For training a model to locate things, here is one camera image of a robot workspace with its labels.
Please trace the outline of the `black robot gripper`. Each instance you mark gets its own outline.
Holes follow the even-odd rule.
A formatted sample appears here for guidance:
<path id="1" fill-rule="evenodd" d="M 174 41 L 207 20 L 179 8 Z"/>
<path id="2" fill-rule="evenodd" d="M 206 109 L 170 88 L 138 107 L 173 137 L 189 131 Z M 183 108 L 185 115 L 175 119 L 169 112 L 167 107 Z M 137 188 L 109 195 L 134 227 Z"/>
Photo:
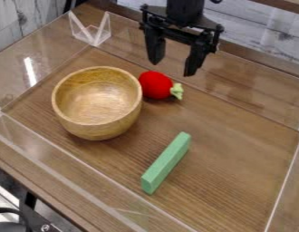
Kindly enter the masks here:
<path id="1" fill-rule="evenodd" d="M 166 0 L 165 6 L 139 6 L 147 58 L 155 65 L 165 53 L 165 39 L 190 46 L 183 76 L 191 76 L 207 53 L 214 53 L 225 28 L 202 14 L 205 0 Z"/>

